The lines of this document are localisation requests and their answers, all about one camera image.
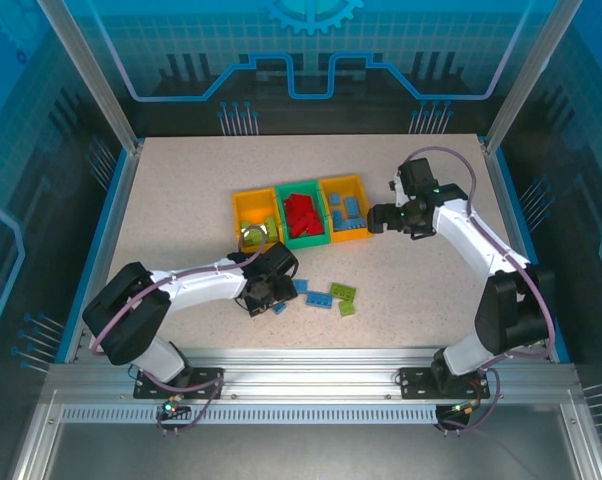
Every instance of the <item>orange bin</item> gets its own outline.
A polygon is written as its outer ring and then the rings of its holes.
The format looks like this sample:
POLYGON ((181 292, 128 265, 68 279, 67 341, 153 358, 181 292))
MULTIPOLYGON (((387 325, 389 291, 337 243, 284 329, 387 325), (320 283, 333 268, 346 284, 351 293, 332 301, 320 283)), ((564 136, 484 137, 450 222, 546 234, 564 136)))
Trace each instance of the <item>orange bin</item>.
MULTIPOLYGON (((252 225, 263 225, 268 217, 273 217, 276 224, 278 241, 283 242, 283 229, 281 227, 281 215, 277 206, 277 196, 274 188, 263 188, 261 190, 250 190, 232 194, 232 207, 234 208, 234 228, 237 242, 241 238, 241 223, 249 222, 252 225)), ((268 250, 275 242, 268 242, 265 249, 268 250)), ((243 246, 244 252, 256 252, 259 246, 243 246)))
POLYGON ((361 238, 371 237, 372 234, 368 232, 367 218, 368 211, 370 210, 370 203, 368 197, 365 194, 363 188, 363 182, 358 175, 349 175, 347 177, 334 177, 334 178, 322 178, 318 180, 323 202, 325 203, 326 209, 329 210, 328 224, 330 226, 330 240, 331 242, 345 242, 347 240, 357 240, 361 238), (340 196, 340 205, 331 205, 330 195, 338 194, 340 196), (362 228, 354 228, 352 230, 334 230, 334 224, 332 222, 332 213, 335 210, 340 210, 347 219, 345 210, 345 199, 346 197, 355 197, 359 207, 359 214, 361 218, 366 222, 362 228))

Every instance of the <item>blue block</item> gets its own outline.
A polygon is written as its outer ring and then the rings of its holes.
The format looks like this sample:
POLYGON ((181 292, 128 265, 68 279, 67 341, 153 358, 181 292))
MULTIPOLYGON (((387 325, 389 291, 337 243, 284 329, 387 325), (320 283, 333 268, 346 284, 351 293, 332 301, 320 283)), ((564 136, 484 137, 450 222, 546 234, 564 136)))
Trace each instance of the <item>blue block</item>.
POLYGON ((345 211, 348 214, 348 218, 357 218, 359 214, 359 204, 357 203, 356 197, 345 198, 345 211))
POLYGON ((339 228, 334 227, 335 230, 352 230, 354 228, 365 228, 365 220, 362 218, 351 218, 350 220, 341 222, 339 228))
POLYGON ((332 211, 332 225, 335 230, 341 230, 343 227, 343 212, 341 210, 332 211))
POLYGON ((332 308, 332 295, 329 293, 308 292, 305 300, 307 305, 319 308, 332 308))
POLYGON ((298 294, 304 294, 304 293, 308 293, 308 281, 307 280, 292 280, 292 283, 294 284, 294 289, 297 291, 298 294))
POLYGON ((275 315, 280 314, 283 310, 285 310, 285 307, 287 307, 288 304, 285 302, 281 302, 281 303, 275 303, 274 305, 272 305, 272 310, 274 311, 275 315))
POLYGON ((331 193, 328 195, 328 203, 333 207, 338 207, 341 205, 341 195, 338 193, 331 193))

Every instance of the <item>gear logo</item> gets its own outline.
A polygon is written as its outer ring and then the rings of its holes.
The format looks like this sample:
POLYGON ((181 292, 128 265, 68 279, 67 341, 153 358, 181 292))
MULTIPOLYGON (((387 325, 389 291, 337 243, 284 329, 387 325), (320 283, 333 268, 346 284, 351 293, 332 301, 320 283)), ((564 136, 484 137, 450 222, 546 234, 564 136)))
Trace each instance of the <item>gear logo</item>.
POLYGON ((308 35, 329 28, 341 28, 343 19, 354 18, 354 9, 363 7, 362 0, 264 0, 263 6, 281 28, 292 27, 294 33, 308 35))
POLYGON ((40 28, 36 0, 0 0, 0 27, 21 50, 36 40, 40 28))

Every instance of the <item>enclosure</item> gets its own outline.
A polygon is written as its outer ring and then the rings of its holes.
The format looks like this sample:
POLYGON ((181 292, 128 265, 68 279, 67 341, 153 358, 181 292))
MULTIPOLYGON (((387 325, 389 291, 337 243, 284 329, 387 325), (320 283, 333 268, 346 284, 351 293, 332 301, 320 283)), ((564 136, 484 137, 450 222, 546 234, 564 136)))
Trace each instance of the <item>enclosure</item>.
POLYGON ((602 0, 0 2, 0 406, 0 479, 602 479, 602 0), (459 439, 395 376, 473 328, 485 282, 442 235, 335 218, 391 203, 430 146, 556 277, 550 361, 500 363, 495 414, 459 439), (294 192, 320 235, 289 230, 294 192), (81 314, 124 265, 210 264, 266 219, 355 313, 172 315, 162 338, 226 380, 161 438, 81 314))

